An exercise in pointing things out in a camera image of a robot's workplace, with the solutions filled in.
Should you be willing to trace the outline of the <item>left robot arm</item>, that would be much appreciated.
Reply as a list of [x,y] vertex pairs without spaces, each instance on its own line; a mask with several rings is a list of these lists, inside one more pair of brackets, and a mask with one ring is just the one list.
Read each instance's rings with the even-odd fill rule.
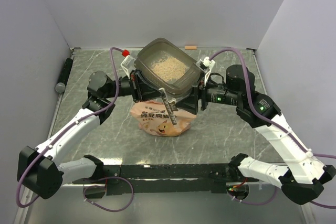
[[115,80],[102,71],[94,72],[89,77],[87,100],[73,119],[37,147],[26,146],[21,150],[17,191],[25,186],[37,196],[48,199],[63,184],[84,178],[92,183],[101,181],[104,164],[100,159],[85,155],[76,161],[63,163],[63,158],[108,119],[118,97],[131,95],[136,102],[152,100],[161,96],[161,88],[139,70],[131,71],[129,76],[116,77]]

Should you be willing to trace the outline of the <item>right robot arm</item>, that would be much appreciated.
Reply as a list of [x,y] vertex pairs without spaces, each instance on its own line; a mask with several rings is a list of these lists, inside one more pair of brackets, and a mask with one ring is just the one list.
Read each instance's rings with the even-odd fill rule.
[[299,140],[271,97],[255,91],[255,76],[247,67],[228,67],[223,83],[214,82],[211,75],[202,74],[177,108],[197,114],[208,103],[235,106],[236,114],[261,134],[285,163],[277,166],[237,154],[228,164],[231,179],[261,180],[281,189],[296,204],[313,203],[323,192],[323,185],[334,178],[335,167],[324,164]]

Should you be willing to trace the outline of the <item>pink cat litter bag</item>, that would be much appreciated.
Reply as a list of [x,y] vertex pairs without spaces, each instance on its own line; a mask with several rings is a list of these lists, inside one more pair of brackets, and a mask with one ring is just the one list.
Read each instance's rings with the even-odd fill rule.
[[187,131],[196,115],[182,109],[174,111],[176,125],[173,125],[162,102],[138,102],[130,110],[131,115],[138,121],[139,129],[144,132],[164,137],[175,137]]

